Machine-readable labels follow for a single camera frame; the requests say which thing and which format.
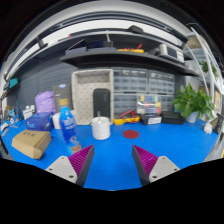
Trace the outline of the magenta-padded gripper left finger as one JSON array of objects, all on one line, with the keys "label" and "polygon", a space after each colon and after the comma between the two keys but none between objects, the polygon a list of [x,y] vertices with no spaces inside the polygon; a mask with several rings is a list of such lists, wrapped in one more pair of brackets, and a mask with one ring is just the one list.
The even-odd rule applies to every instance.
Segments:
[{"label": "magenta-padded gripper left finger", "polygon": [[60,156],[46,168],[46,171],[83,187],[94,154],[94,146],[90,145],[69,157]]}]

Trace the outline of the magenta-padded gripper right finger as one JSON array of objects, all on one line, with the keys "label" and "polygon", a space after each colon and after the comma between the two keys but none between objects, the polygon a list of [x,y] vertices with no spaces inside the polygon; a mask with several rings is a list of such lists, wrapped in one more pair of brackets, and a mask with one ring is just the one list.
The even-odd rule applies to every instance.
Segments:
[{"label": "magenta-padded gripper right finger", "polygon": [[136,145],[132,146],[132,156],[142,186],[179,171],[179,168],[166,156],[157,157]]}]

